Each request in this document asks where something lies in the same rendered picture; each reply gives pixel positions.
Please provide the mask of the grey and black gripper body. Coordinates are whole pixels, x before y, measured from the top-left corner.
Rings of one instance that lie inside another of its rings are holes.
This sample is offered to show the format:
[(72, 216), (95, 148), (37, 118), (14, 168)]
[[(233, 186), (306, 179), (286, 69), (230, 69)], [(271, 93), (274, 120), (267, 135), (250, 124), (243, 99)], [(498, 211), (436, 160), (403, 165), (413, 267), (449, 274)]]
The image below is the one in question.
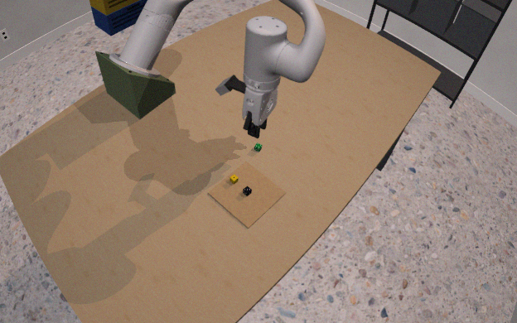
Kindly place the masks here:
[(248, 114), (248, 111), (250, 111), (254, 125), (260, 126), (274, 110), (277, 99), (278, 87), (272, 90), (262, 91), (246, 84), (243, 119), (246, 117), (246, 114)]

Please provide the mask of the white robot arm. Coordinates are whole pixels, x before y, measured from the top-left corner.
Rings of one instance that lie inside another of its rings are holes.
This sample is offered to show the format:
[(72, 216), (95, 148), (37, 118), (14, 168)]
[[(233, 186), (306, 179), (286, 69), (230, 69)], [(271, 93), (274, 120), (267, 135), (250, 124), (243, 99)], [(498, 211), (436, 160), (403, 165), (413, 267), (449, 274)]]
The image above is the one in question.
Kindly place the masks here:
[[(120, 54), (109, 59), (141, 75), (159, 77), (153, 65), (182, 9), (193, 0), (147, 0)], [(287, 39), (284, 21), (269, 16), (246, 23), (244, 82), (235, 75), (215, 89), (221, 96), (235, 89), (244, 94), (246, 84), (267, 91), (280, 84), (281, 76), (304, 83), (312, 75), (326, 43), (326, 29), (314, 0), (278, 0), (303, 20), (305, 32), (299, 45)], [(281, 76), (280, 76), (281, 75)]]

